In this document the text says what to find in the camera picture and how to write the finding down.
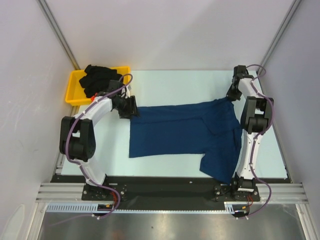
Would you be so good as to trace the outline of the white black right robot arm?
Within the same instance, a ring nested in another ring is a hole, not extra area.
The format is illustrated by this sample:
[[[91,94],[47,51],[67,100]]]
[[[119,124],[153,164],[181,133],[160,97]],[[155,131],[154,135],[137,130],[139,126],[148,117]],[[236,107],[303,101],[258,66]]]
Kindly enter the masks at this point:
[[[263,136],[271,128],[274,120],[274,99],[265,96],[255,87],[255,79],[252,75],[238,73],[233,77],[226,94],[232,101],[245,97],[240,118],[244,142],[239,166],[230,188],[231,196],[237,201],[258,193],[256,188],[258,150]]]

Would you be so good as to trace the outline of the blue t shirt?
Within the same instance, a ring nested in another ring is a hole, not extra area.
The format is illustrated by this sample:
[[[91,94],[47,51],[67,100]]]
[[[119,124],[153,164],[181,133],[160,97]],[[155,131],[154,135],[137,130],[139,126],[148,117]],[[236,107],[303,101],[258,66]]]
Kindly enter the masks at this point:
[[[129,157],[202,154],[199,170],[230,184],[242,148],[243,130],[234,104],[213,101],[142,106],[130,120]]]

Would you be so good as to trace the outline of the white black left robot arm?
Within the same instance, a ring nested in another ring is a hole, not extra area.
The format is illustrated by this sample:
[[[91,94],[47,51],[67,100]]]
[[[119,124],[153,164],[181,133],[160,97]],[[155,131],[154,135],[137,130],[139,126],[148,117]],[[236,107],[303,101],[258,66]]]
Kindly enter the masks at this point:
[[[94,127],[112,110],[117,110],[121,119],[139,116],[134,95],[115,95],[112,98],[99,96],[84,111],[63,117],[60,125],[60,153],[79,167],[85,182],[94,186],[93,194],[100,200],[110,196],[111,188],[104,184],[107,175],[100,169],[95,157],[97,145]]]

